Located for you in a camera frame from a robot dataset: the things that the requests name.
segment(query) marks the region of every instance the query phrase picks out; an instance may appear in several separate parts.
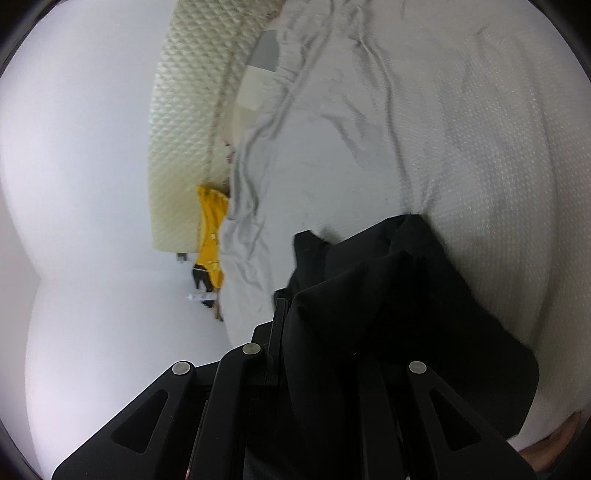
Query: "yellow garment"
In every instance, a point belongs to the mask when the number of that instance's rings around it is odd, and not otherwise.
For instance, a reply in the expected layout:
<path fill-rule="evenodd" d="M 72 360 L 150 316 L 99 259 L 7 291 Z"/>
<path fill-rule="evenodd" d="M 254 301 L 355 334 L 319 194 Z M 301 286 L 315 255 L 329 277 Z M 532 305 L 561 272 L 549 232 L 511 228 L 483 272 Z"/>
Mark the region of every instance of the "yellow garment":
<path fill-rule="evenodd" d="M 223 193 L 205 187 L 197 187 L 201 203 L 201 239 L 197 263 L 207 269 L 214 288 L 221 288 L 223 272 L 217 253 L 217 232 L 228 211 L 228 197 Z"/>

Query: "white wall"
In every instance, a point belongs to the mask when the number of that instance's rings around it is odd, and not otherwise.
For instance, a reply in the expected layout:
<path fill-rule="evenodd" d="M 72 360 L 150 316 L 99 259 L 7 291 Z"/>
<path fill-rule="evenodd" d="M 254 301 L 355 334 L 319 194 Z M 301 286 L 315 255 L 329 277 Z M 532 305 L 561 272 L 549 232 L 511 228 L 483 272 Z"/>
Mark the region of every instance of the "white wall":
<path fill-rule="evenodd" d="M 36 470 L 25 400 L 25 350 L 39 280 L 0 192 L 0 419 Z"/>
<path fill-rule="evenodd" d="M 229 349 L 223 323 L 184 298 L 191 288 L 182 281 L 42 285 L 27 397 L 46 478 L 170 365 L 215 362 L 220 346 Z"/>
<path fill-rule="evenodd" d="M 0 79 L 0 178 L 41 277 L 26 367 L 28 314 L 11 319 L 31 433 L 22 411 L 13 431 L 32 437 L 47 479 L 173 362 L 213 362 L 230 348 L 223 324 L 185 299 L 190 266 L 151 247 L 148 114 L 175 4 L 69 0 Z"/>

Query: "black cloth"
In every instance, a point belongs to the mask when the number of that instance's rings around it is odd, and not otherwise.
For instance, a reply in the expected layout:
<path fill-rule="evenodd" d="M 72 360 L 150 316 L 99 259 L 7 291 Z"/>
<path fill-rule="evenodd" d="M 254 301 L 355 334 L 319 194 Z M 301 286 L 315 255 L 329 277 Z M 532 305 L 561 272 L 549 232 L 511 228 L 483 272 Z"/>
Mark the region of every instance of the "black cloth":
<path fill-rule="evenodd" d="M 249 455 L 273 463 L 290 431 L 298 458 L 289 475 L 259 469 L 249 478 L 348 478 L 346 389 L 355 380 L 343 367 L 365 353 L 383 364 L 423 361 L 505 438 L 519 432 L 537 361 L 478 305 L 421 217 L 390 218 L 337 245 L 303 232 L 294 249 L 297 268 L 279 292 L 292 302 L 282 342 L 288 397 Z"/>

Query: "gray fabric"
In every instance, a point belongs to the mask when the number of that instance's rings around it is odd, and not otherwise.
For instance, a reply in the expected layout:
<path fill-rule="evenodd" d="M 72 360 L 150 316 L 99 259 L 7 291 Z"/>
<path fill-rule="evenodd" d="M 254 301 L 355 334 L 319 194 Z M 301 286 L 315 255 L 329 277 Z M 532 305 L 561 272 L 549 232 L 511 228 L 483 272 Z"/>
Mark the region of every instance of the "gray fabric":
<path fill-rule="evenodd" d="M 231 342 L 272 319 L 295 234 L 418 213 L 540 363 L 511 445 L 555 431 L 591 398 L 591 84 L 568 45 L 527 0 L 289 0 L 277 39 L 220 230 Z"/>
<path fill-rule="evenodd" d="M 279 44 L 277 30 L 266 30 L 260 36 L 252 52 L 248 65 L 274 72 L 279 59 Z"/>

